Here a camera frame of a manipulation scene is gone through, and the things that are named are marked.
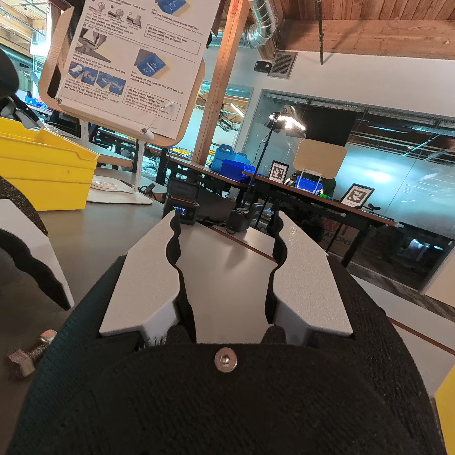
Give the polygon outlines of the hanging metal rod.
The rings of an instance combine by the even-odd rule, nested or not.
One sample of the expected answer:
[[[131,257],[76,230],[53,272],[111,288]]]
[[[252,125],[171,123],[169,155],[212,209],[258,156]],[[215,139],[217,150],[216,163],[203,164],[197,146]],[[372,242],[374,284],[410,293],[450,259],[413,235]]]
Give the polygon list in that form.
[[[323,6],[322,6],[323,1],[322,0],[316,0],[316,13],[317,13],[317,19],[318,19],[318,36],[319,36],[319,57],[320,57],[320,65],[323,65],[324,63],[324,56],[323,56],[323,36],[324,36],[324,31],[323,31]]]

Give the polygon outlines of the blue plastic bin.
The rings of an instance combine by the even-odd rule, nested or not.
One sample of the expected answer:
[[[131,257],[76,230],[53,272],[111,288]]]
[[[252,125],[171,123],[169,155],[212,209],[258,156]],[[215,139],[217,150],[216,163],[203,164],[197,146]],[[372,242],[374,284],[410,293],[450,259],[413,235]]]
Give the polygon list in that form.
[[[221,164],[220,174],[236,182],[249,184],[251,177],[245,175],[243,172],[253,174],[255,169],[255,166],[225,159]]]
[[[318,196],[323,193],[323,185],[321,181],[314,181],[300,176],[296,179],[295,188]]]

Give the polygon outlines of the wooden post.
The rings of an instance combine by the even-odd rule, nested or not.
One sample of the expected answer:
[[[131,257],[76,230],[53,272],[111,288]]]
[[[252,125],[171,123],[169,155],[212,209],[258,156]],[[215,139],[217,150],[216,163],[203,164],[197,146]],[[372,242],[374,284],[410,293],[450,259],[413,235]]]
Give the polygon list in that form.
[[[232,0],[230,2],[217,62],[204,107],[195,150],[191,158],[193,164],[206,165],[208,152],[212,144],[226,88],[249,11],[250,6],[247,0]]]

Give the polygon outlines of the beige board on stand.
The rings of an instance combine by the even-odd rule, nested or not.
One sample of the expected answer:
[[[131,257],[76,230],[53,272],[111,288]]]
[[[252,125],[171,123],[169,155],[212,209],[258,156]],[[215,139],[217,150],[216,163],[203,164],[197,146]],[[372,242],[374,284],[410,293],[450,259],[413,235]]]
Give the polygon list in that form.
[[[346,157],[344,146],[311,139],[303,139],[297,149],[293,167],[300,172],[320,174],[322,178],[333,179]]]

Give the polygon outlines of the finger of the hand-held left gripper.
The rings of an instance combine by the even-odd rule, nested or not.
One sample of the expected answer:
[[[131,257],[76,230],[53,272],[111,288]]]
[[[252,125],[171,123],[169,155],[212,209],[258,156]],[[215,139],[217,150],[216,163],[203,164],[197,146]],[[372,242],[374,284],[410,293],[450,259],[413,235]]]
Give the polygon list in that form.
[[[48,236],[9,199],[1,199],[0,205],[1,249],[47,297],[70,310],[74,299]]]

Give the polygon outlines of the studio light on tripod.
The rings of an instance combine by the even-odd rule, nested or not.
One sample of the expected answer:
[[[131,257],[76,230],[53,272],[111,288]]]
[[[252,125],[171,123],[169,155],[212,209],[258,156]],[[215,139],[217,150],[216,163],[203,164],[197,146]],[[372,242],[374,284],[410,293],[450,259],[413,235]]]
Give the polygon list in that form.
[[[299,121],[290,112],[287,112],[287,111],[285,111],[285,112],[275,111],[274,113],[270,114],[269,120],[265,123],[265,127],[268,128],[268,133],[265,136],[265,138],[260,142],[260,145],[261,144],[263,145],[260,155],[257,156],[253,161],[253,164],[255,164],[256,166],[255,166],[254,173],[250,178],[249,184],[247,186],[247,190],[242,197],[242,201],[241,201],[242,208],[246,207],[247,198],[252,191],[254,181],[256,179],[257,173],[260,169],[261,163],[265,156],[265,152],[269,145],[272,133],[275,131],[280,133],[280,131],[282,131],[282,130],[290,130],[290,131],[296,130],[300,135],[302,135],[302,134],[306,133],[306,131],[307,131],[307,126],[303,122]]]

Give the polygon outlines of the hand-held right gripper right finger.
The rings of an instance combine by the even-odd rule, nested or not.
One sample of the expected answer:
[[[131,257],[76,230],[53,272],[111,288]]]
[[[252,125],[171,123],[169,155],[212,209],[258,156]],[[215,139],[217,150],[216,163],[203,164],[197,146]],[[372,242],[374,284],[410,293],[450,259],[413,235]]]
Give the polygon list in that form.
[[[265,316],[284,330],[287,343],[307,343],[313,333],[349,338],[354,331],[328,255],[283,211],[275,215],[273,258]]]

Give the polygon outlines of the yellow plastic bin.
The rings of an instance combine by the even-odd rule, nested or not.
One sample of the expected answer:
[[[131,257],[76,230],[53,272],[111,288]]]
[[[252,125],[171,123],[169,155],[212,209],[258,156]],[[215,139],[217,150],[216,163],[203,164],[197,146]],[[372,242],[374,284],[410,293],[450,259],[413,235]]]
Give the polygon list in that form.
[[[435,402],[447,454],[455,454],[455,367],[435,393]]]
[[[83,210],[99,157],[47,129],[0,119],[0,174],[39,212]]]

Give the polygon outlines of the brown edged desk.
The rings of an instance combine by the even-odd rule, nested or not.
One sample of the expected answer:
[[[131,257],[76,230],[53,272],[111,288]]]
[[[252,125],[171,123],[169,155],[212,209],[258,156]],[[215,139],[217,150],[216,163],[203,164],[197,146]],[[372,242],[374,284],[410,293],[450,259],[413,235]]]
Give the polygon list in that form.
[[[177,174],[180,174],[187,181],[194,180],[198,184],[202,184],[204,188],[213,190],[219,196],[222,196],[224,192],[230,193],[232,189],[236,189],[238,194],[235,202],[237,206],[241,204],[247,190],[246,184],[215,173],[205,166],[175,157],[166,147],[161,149],[152,148],[150,151],[154,156],[159,157],[156,183],[164,185],[169,171],[169,177],[176,177]]]
[[[263,176],[254,177],[248,171],[243,171],[242,173],[252,178],[252,189],[257,197],[268,196],[275,201],[286,202],[324,218],[332,219],[341,225],[357,229],[359,231],[357,236],[341,260],[341,264],[344,267],[348,266],[357,248],[372,228],[379,228],[386,225],[394,228],[397,227],[397,222],[379,215],[367,213],[357,208],[351,208],[340,202],[316,196],[310,192],[279,182],[274,182]]]

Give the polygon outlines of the steel bolt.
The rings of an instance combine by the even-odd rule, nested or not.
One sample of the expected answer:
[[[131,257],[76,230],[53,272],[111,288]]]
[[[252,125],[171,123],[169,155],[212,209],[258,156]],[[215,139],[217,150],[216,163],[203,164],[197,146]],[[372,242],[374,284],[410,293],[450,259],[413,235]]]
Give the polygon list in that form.
[[[16,375],[20,378],[30,376],[36,370],[36,366],[47,347],[48,344],[41,341],[35,344],[30,350],[19,349],[8,355],[9,361],[14,364]]]

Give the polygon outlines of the framed marker tag sign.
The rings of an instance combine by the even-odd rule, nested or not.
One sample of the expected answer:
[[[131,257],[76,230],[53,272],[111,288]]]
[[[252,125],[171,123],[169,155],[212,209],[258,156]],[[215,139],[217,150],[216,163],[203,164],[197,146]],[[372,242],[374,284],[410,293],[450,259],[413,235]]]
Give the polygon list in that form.
[[[270,166],[268,179],[275,183],[284,184],[286,181],[288,169],[288,164],[273,160]]]
[[[374,191],[375,189],[372,187],[354,183],[342,196],[339,202],[351,208],[361,209]]]

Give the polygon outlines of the black battery charger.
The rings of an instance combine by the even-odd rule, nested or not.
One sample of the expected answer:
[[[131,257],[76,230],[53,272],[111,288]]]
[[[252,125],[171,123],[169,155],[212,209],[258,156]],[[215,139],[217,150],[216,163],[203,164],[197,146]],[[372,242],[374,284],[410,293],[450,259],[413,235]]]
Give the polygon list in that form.
[[[226,221],[226,231],[235,234],[246,231],[253,219],[257,219],[264,209],[264,204],[255,202],[249,208],[236,208],[230,211]]]

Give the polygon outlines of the black power station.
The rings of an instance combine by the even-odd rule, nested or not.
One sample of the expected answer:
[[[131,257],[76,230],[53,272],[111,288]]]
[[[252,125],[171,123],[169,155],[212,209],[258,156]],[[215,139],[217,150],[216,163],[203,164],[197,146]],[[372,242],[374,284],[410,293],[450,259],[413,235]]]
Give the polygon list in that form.
[[[200,185],[176,177],[168,179],[167,193],[164,200],[162,218],[169,212],[180,211],[182,224],[194,225],[199,213],[198,197]]]

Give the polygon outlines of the silver ventilation duct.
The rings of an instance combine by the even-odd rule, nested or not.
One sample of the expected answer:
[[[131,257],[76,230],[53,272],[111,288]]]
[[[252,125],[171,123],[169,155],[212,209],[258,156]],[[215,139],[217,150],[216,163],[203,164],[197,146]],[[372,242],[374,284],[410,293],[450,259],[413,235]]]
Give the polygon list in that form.
[[[246,25],[242,31],[239,48],[259,49],[269,42],[279,29],[279,20],[274,1],[249,0],[253,24]]]

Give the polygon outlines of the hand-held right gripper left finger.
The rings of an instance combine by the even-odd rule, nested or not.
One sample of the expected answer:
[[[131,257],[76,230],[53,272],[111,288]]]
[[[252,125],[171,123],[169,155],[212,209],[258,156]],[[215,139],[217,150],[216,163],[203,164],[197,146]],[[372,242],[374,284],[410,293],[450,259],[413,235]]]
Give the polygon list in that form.
[[[103,337],[139,332],[145,344],[165,340],[170,327],[184,326],[196,342],[181,256],[179,212],[169,212],[126,254],[99,333]]]

